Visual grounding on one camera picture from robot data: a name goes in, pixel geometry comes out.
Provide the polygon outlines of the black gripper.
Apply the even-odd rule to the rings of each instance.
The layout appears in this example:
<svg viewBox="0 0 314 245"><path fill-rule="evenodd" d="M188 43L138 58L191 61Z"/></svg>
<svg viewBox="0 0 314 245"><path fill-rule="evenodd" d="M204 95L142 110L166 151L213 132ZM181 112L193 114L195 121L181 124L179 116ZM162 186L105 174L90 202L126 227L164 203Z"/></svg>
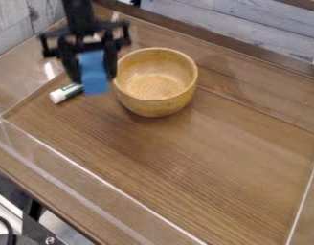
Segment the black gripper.
<svg viewBox="0 0 314 245"><path fill-rule="evenodd" d="M62 0L66 26L41 33L42 56L61 59L73 83L81 83L81 72L75 54L104 49L104 66L108 79L117 74L117 50L130 43L128 22L106 22L94 16L92 0ZM83 43L83 38L104 32L100 42Z"/></svg>

